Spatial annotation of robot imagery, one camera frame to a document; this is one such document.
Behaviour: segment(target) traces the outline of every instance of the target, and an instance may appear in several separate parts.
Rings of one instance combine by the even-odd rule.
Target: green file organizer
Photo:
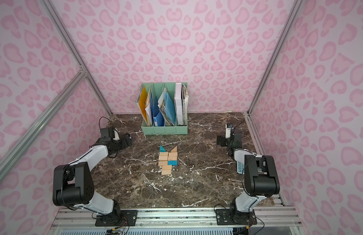
[[[147,93],[149,92],[151,85],[153,85],[153,89],[156,92],[157,98],[160,97],[163,88],[166,87],[168,94],[170,95],[172,101],[175,103],[175,82],[146,82],[143,83],[143,85]],[[146,126],[145,121],[142,120],[141,128],[144,135],[186,135],[188,134],[188,121],[185,126]]]

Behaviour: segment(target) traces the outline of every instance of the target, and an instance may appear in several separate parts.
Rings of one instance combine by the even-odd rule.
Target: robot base
[[[216,209],[216,219],[218,225],[249,225],[257,224],[254,211],[240,212],[236,209],[235,199],[232,200],[230,209]]]
[[[135,226],[136,225],[136,220],[137,220],[137,211],[136,210],[122,210],[121,214],[120,214],[120,218],[125,217],[128,221],[127,226]],[[117,220],[113,220],[112,217],[108,217],[108,216],[98,216],[96,221],[95,221],[95,226],[96,227],[110,227],[110,226],[115,226],[115,227],[121,227],[123,226],[125,223],[125,219],[117,219]]]
[[[127,226],[135,226],[137,220],[136,210],[121,210],[118,202],[113,200],[112,212],[108,215],[98,215],[96,217],[96,227],[115,226],[120,227],[127,221]]]

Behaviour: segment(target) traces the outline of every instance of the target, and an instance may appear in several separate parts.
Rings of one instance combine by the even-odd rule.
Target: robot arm
[[[111,222],[113,218],[119,218],[121,211],[118,203],[94,190],[90,171],[109,154],[131,145],[132,138],[129,134],[125,134],[120,139],[113,127],[102,128],[101,138],[85,154],[69,164],[59,165],[55,168],[53,203],[69,209],[72,209],[71,207],[86,208],[101,214],[101,217]]]
[[[241,195],[232,200],[230,209],[217,210],[218,225],[248,224],[249,217],[256,218],[254,206],[280,190],[273,157],[257,155],[242,148],[241,137],[242,134],[230,124],[226,124],[225,136],[217,136],[217,144],[226,147],[232,159],[244,163],[245,187]],[[249,226],[256,223],[257,220],[254,220]]]
[[[279,193],[277,170],[272,156],[257,155],[247,149],[235,149],[234,159],[244,162],[245,190],[235,199],[236,209],[252,212],[261,200]]]

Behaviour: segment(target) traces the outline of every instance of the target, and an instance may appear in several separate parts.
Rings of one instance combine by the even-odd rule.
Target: blue folder
[[[155,92],[153,93],[153,90],[154,89],[151,90],[152,96],[150,99],[150,105],[151,105],[151,110],[152,110],[152,114],[153,114],[154,126],[164,126],[165,120],[163,119],[163,116],[159,111],[158,98],[155,95]]]
[[[166,115],[170,118],[172,124],[176,125],[175,105],[168,92],[165,92],[165,109]]]

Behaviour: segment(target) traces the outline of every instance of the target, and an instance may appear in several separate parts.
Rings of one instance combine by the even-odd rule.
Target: blue wooden block
[[[176,166],[178,161],[168,161],[168,165]]]
[[[165,148],[163,148],[163,146],[161,145],[160,147],[159,147],[159,152],[165,152],[166,150],[165,150]]]

